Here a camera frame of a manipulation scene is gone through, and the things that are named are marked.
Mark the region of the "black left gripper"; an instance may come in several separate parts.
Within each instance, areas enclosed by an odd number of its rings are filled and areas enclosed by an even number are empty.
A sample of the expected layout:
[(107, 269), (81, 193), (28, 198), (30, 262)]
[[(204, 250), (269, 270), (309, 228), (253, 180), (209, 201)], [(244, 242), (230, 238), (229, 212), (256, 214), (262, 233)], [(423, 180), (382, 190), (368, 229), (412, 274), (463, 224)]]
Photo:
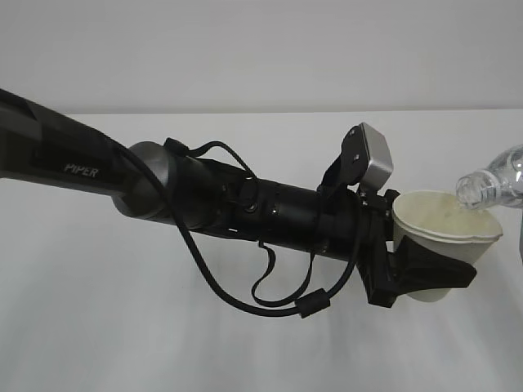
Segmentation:
[(438, 254), (408, 236), (393, 252), (393, 273), (387, 243), (393, 239), (392, 206), (400, 192), (387, 189), (380, 195), (360, 185), (355, 196), (355, 265), (370, 305), (390, 309), (400, 295), (446, 296), (453, 289), (469, 287), (477, 274), (472, 265)]

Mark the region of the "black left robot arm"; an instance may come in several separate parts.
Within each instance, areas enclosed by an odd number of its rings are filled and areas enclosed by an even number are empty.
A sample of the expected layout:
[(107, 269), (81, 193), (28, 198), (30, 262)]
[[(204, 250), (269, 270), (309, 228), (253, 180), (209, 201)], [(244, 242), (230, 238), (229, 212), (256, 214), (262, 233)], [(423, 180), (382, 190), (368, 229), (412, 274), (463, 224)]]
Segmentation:
[[(7, 179), (108, 195), (125, 216), (175, 225), (203, 278), (225, 303), (267, 318), (306, 318), (329, 307), (354, 271), (370, 304), (399, 296), (465, 288), (476, 269), (411, 238), (393, 239), (397, 191), (386, 189), (393, 165), (384, 136), (367, 123), (352, 127), (317, 189), (257, 177), (248, 165), (206, 158), (219, 146), (191, 149), (178, 140), (125, 147), (72, 118), (9, 91), (1, 94), (1, 175)], [(252, 241), (275, 265), (274, 246), (346, 262), (330, 289), (298, 289), (253, 305), (227, 293), (212, 276), (193, 236)]]

